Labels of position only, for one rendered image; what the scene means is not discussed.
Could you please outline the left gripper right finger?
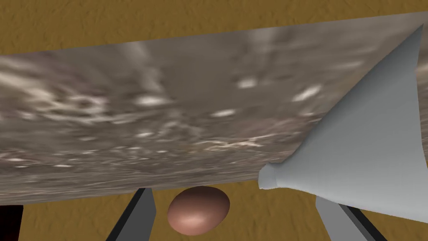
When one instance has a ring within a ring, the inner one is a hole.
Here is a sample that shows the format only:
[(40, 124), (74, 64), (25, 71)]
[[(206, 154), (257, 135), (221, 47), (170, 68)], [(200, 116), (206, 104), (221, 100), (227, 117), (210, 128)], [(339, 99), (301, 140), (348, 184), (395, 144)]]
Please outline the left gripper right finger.
[(317, 196), (316, 209), (331, 241), (387, 241), (358, 208)]

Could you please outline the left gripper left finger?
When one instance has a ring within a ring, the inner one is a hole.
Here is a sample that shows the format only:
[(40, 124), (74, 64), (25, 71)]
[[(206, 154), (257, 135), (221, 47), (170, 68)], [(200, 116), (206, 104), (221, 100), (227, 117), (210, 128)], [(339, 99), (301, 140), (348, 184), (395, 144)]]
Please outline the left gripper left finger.
[(152, 189), (140, 188), (105, 241), (149, 241), (155, 216)]

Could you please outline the brown egg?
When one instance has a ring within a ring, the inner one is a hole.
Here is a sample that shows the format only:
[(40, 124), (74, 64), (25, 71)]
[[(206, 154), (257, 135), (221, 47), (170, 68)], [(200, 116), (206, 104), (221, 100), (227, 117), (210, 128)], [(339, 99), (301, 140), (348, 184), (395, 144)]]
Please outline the brown egg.
[(227, 216), (230, 200), (215, 187), (197, 186), (179, 193), (171, 202), (167, 219), (178, 233), (197, 236), (217, 227)]

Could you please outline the pale grey cone-shaped thing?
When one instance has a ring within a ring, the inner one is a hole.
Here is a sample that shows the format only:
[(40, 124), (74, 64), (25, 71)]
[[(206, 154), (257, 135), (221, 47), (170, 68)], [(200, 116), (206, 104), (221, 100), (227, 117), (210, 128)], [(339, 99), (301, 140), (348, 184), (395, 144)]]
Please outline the pale grey cone-shaped thing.
[(416, 67), (422, 27), (379, 61), (298, 149), (258, 173), (263, 190), (290, 188), (363, 210), (428, 223)]

